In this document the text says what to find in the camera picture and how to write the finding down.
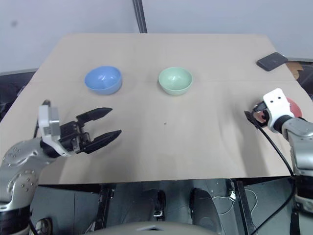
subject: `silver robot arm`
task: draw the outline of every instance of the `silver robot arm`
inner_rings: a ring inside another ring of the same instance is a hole
[[[111,110],[98,108],[77,116],[78,121],[60,127],[57,109],[40,106],[38,128],[42,137],[12,146],[0,166],[0,234],[28,234],[30,203],[45,166],[72,152],[89,154],[119,136],[121,130],[105,133],[91,141],[83,130],[86,122],[102,118]]]
[[[294,117],[280,88],[264,95],[263,102],[256,105],[254,111],[265,114],[265,123],[258,122],[260,126],[267,125],[272,132],[281,133],[289,142],[296,206],[301,212],[313,213],[313,123]]]

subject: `red object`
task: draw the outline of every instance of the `red object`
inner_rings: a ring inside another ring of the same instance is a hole
[[[302,112],[300,107],[294,102],[292,99],[287,97],[288,102],[290,103],[290,111],[294,114],[295,118],[302,117]],[[265,120],[262,118],[262,115],[264,115],[263,112],[256,113],[255,117],[260,121],[260,122],[265,122]]]

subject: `green bowl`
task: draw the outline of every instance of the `green bowl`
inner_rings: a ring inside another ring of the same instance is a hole
[[[184,94],[192,84],[192,75],[180,67],[170,67],[158,76],[158,82],[166,93],[172,95]]]

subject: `smartphone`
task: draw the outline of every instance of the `smartphone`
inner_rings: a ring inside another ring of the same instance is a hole
[[[273,54],[258,60],[256,64],[265,71],[271,71],[287,61],[288,59],[285,56],[279,54],[278,52],[274,52]]]

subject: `table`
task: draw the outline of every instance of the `table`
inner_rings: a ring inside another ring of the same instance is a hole
[[[32,137],[38,107],[57,106],[61,124],[97,107],[112,107],[90,122],[92,137],[122,129],[107,147],[58,160],[40,184],[83,184],[288,175],[267,140],[250,124],[263,94],[280,87],[313,120],[312,101],[285,65],[266,72],[255,62],[274,52],[264,35],[73,34],[64,37],[0,123],[0,155]],[[90,92],[91,69],[119,68],[123,86],[109,96]],[[165,68],[188,69],[194,83],[181,96],[157,84]],[[269,133],[289,163],[289,144]]]

